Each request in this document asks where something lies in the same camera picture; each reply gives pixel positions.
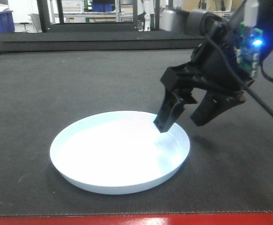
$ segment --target green circuit board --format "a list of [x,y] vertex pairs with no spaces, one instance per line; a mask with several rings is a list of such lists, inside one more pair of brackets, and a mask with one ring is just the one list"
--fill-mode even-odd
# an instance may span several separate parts
[[237,63],[240,68],[250,74],[253,78],[257,76],[259,67],[260,49],[263,45],[263,31],[258,28],[246,27],[244,22],[240,24],[240,48],[235,49]]

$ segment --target blue bin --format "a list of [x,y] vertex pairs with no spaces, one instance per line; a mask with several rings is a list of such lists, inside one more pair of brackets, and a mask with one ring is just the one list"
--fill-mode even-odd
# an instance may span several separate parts
[[113,10],[112,4],[92,4],[91,10],[93,12],[111,12]]
[[13,33],[15,24],[12,11],[0,12],[0,33]]

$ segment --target white plate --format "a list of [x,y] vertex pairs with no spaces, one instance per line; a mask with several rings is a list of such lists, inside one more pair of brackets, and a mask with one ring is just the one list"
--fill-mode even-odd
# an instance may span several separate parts
[[84,190],[117,195],[155,187],[178,171],[190,150],[180,126],[161,134],[153,124],[155,117],[117,111],[79,120],[56,136],[51,161]]

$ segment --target table surface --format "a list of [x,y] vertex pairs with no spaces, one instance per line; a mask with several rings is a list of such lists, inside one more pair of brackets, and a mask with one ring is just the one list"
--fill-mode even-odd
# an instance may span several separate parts
[[[68,183],[53,167],[54,137],[103,112],[157,113],[168,66],[191,50],[34,52],[0,55],[0,216],[273,212],[273,119],[250,97],[196,127],[188,105],[179,118],[191,141],[179,172],[130,195],[100,195]],[[265,61],[273,75],[273,53]],[[273,84],[252,88],[273,108]],[[200,101],[204,92],[194,91]]]

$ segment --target table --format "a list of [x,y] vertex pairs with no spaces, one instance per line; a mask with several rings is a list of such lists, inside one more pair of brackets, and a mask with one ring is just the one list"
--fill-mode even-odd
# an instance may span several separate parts
[[[119,215],[136,214],[125,218],[143,224],[158,224],[152,218],[159,224],[192,219],[201,224],[224,224],[225,219],[273,224],[273,214],[258,214],[273,213],[273,120],[250,97],[204,127],[189,118],[196,105],[187,106],[177,122],[190,137],[190,154],[174,177],[144,192],[90,193],[68,183],[50,162],[54,137],[79,119],[118,110],[157,113],[164,95],[161,75],[168,66],[188,61],[190,54],[155,50],[0,55],[3,220],[87,216],[85,224],[92,224],[98,216],[95,219],[121,224]],[[273,54],[265,70],[273,75]],[[252,88],[273,108],[273,84],[259,77]],[[194,92],[197,100],[203,95]]]

